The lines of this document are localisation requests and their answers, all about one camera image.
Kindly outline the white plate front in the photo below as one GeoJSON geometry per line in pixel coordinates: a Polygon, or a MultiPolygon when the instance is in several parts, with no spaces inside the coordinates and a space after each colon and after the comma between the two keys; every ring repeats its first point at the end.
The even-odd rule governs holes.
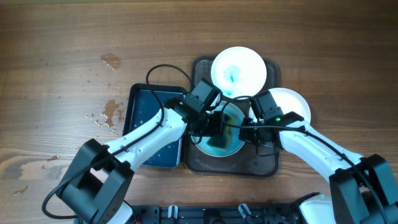
{"type": "MultiPolygon", "coordinates": [[[[236,105],[229,103],[223,111],[223,118],[227,123],[238,126],[245,115],[236,105]]],[[[213,157],[226,157],[238,152],[244,145],[239,139],[239,129],[224,126],[222,130],[222,134],[202,137],[196,147],[213,157]]]]}

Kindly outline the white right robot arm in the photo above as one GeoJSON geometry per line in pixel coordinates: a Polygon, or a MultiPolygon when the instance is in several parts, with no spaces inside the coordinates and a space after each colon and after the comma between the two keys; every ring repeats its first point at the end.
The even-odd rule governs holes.
{"type": "Polygon", "coordinates": [[[397,182],[380,155],[351,152],[294,112],[258,123],[245,119],[241,135],[255,144],[274,142],[329,183],[330,196],[316,194],[299,205],[306,223],[397,223],[397,182]]]}

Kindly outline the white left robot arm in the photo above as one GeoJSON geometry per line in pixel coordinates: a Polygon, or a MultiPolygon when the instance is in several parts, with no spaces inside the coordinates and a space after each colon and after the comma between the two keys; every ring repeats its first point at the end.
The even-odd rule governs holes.
{"type": "Polygon", "coordinates": [[[55,220],[127,223],[133,211],[124,198],[138,168],[186,131],[203,135],[216,106],[196,98],[172,98],[129,134],[104,144],[85,142],[42,202],[43,214],[55,220]]]}

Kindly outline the black water tray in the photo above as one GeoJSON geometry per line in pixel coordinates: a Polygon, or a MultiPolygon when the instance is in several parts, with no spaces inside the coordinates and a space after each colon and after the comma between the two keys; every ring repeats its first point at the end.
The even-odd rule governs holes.
{"type": "MultiPolygon", "coordinates": [[[[181,97],[187,92],[186,89],[179,86],[152,85],[151,88],[163,103],[171,98],[181,97]]],[[[134,84],[130,89],[123,135],[129,134],[150,120],[159,110],[160,104],[153,93],[150,92],[150,88],[143,83],[134,84]]],[[[156,154],[148,158],[142,165],[145,167],[174,169],[180,164],[182,146],[182,139],[171,142],[159,149],[156,154]]]]}

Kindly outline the white plate blue stain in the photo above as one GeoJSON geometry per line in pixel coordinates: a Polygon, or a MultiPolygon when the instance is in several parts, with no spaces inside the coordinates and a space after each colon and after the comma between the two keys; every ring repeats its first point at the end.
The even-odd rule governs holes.
{"type": "Polygon", "coordinates": [[[219,53],[211,66],[211,81],[228,98],[254,96],[267,80],[261,56],[247,47],[230,47],[219,53]]]}

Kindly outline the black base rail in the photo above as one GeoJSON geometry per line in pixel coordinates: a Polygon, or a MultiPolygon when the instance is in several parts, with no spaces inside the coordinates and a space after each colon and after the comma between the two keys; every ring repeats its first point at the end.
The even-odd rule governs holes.
{"type": "Polygon", "coordinates": [[[169,205],[133,206],[134,224],[204,224],[204,223],[258,223],[290,224],[303,223],[299,208],[294,203],[265,205],[202,206],[188,207],[169,205]]]}

